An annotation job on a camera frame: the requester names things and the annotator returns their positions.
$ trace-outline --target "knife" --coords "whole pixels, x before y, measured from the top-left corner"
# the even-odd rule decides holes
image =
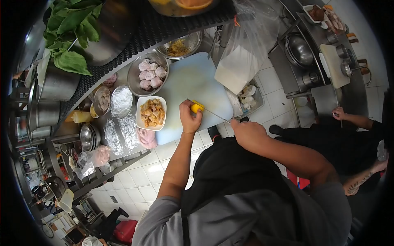
[[[205,106],[204,106],[204,109],[207,110],[208,112],[210,112],[211,114],[215,115],[215,116],[218,117],[219,119],[224,120],[224,121],[226,121],[227,123],[231,124],[228,120],[226,120],[226,119],[220,117],[219,115],[215,114],[214,112],[208,110]]]

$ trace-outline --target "gray t-shirt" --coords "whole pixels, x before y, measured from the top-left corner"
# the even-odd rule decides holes
[[[344,245],[351,211],[340,183],[319,185],[310,196],[283,177],[295,196],[309,245]],[[224,196],[189,216],[191,246],[243,245],[254,232],[263,245],[296,242],[293,208],[277,194],[258,190]],[[160,197],[140,221],[132,246],[183,245],[179,201]]]

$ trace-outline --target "green leafy vegetable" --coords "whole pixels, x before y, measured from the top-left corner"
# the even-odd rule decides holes
[[[85,58],[74,51],[65,51],[56,55],[54,58],[54,64],[56,67],[63,69],[64,71],[92,76],[92,74],[87,70]]]
[[[100,40],[96,19],[100,15],[102,1],[55,0],[50,8],[51,15],[43,36],[45,48],[50,49],[55,65],[68,72],[91,75],[87,70],[83,49],[89,46],[88,42]],[[71,47],[76,39],[82,48]]]

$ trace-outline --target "metal colander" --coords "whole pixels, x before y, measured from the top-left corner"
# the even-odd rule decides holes
[[[157,65],[163,67],[167,71],[167,75],[163,80],[163,84],[158,88],[151,88],[149,91],[142,89],[141,86],[139,85],[141,81],[138,76],[141,73],[141,71],[138,68],[138,64],[140,64],[144,59],[149,59],[151,62],[156,63]],[[169,73],[170,73],[170,65],[163,55],[157,52],[146,53],[138,57],[131,63],[127,75],[128,88],[136,96],[151,96],[154,93],[158,92],[160,88],[163,87],[164,83],[167,81]]]
[[[186,58],[196,52],[196,50],[200,47],[201,41],[203,37],[202,31],[193,32],[186,36],[180,37],[179,39],[183,39],[183,44],[189,48],[189,53],[181,55],[181,56],[169,56],[168,55],[168,48],[173,44],[175,41],[179,39],[174,39],[171,43],[166,43],[156,48],[156,51],[160,54],[164,55],[165,58],[170,60],[180,60]]]

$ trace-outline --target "white cutting board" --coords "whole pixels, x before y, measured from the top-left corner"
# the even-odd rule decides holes
[[[350,78],[344,75],[341,71],[343,59],[338,56],[336,47],[334,45],[321,44],[320,50],[324,56],[325,62],[327,63],[333,87],[338,89],[349,84]]]
[[[232,106],[224,87],[215,79],[216,67],[208,53],[200,52],[170,65],[169,75],[155,96],[167,102],[167,116],[163,129],[156,132],[157,144],[177,140],[182,133],[179,104],[186,98],[196,100],[226,120],[233,115]],[[200,130],[222,123],[223,120],[204,111]]]

